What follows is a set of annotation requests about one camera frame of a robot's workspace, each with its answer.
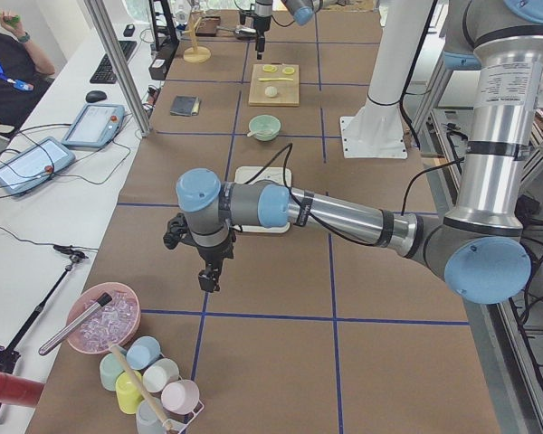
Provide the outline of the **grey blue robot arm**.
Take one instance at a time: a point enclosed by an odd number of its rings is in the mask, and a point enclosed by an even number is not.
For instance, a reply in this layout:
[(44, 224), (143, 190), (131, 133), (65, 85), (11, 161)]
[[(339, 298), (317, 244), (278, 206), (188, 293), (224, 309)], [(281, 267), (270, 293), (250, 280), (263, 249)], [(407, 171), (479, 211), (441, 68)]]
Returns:
[[(286, 0), (282, 1), (287, 11), (291, 14), (293, 21), (298, 25), (308, 23), (314, 15), (332, 5), (346, 5), (347, 1), (337, 0)], [(250, 6), (250, 15), (252, 17), (252, 25), (255, 30), (255, 51), (256, 58), (262, 59), (265, 50), (265, 33), (270, 30), (272, 22), (272, 0), (256, 0)]]
[(454, 71), (471, 63), (480, 77), (464, 92), (472, 122), (457, 163), (457, 193), (442, 217), (431, 205), (404, 201), (421, 160), (406, 147), (396, 112), (432, 5), (392, 7), (363, 113), (351, 130), (321, 138), (318, 169), (304, 161), (312, 141), (288, 136), (255, 148), (258, 156), (271, 153), (279, 182), (250, 175), (238, 183), (210, 165), (179, 176), (178, 214), (163, 242), (198, 251), (202, 290), (219, 288), (239, 234), (268, 236), (276, 228), (318, 228), (359, 247), (392, 250), (477, 304), (500, 303), (529, 286), (532, 262), (515, 207), (543, 77), (543, 1), (449, 4), (442, 58)]

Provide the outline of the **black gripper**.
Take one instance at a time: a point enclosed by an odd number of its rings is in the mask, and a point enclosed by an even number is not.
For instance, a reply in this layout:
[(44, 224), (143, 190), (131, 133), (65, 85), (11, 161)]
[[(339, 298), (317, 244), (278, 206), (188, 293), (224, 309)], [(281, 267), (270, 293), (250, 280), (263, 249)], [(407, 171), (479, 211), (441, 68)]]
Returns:
[(255, 14), (252, 18), (253, 29), (256, 31), (256, 40), (255, 40), (255, 50), (256, 59), (258, 61), (262, 60), (262, 52), (265, 49), (265, 33), (270, 30), (271, 19), (269, 16), (259, 16)]
[(212, 234), (192, 232), (192, 237), (205, 268), (198, 273), (200, 288), (204, 292), (219, 291), (219, 278), (225, 259), (233, 258), (234, 230), (221, 228)]

